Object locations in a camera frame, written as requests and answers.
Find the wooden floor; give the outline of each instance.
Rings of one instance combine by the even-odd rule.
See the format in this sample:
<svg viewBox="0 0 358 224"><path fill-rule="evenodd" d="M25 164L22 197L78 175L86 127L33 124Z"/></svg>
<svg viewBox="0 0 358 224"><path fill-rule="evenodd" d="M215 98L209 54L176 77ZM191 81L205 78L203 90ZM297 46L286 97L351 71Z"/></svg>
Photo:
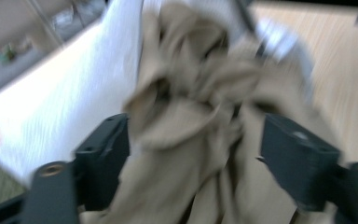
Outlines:
<svg viewBox="0 0 358 224"><path fill-rule="evenodd" d="M258 18L287 25L314 59L314 103L331 122L345 161L358 161L358 8L257 3Z"/></svg>

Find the beige cloth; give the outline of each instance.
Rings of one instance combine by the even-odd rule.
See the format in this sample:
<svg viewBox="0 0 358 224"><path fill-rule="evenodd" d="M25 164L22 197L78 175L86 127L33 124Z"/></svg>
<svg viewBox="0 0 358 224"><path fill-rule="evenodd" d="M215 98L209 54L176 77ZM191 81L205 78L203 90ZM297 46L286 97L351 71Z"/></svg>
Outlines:
<svg viewBox="0 0 358 224"><path fill-rule="evenodd" d="M295 205L255 159L265 113L335 143L299 64L257 59L251 42L228 56L224 27L184 5L145 13L143 30L132 155L100 223L289 223Z"/></svg>

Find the tan garment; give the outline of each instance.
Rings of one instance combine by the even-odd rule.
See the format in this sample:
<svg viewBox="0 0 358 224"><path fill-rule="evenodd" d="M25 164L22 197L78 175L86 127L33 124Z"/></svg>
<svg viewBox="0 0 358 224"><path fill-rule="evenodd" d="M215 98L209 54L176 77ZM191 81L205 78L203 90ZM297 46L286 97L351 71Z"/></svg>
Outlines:
<svg viewBox="0 0 358 224"><path fill-rule="evenodd" d="M303 102L298 64L251 50L227 56L225 29L183 5L145 13L143 30L138 87L125 107L133 154L100 222L288 223L296 207L255 159L265 112L333 141Z"/></svg>

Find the crumpled fabric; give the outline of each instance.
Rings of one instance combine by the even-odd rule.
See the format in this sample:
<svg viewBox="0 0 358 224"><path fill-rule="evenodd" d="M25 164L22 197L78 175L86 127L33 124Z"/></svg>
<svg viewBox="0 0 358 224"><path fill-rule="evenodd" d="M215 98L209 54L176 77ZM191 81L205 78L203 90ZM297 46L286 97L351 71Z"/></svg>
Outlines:
<svg viewBox="0 0 358 224"><path fill-rule="evenodd" d="M228 55L224 25L178 3L143 16L144 43L130 115L131 157L108 211L94 223L289 223L295 205L255 157L265 113L330 144L304 102L298 61Z"/></svg>

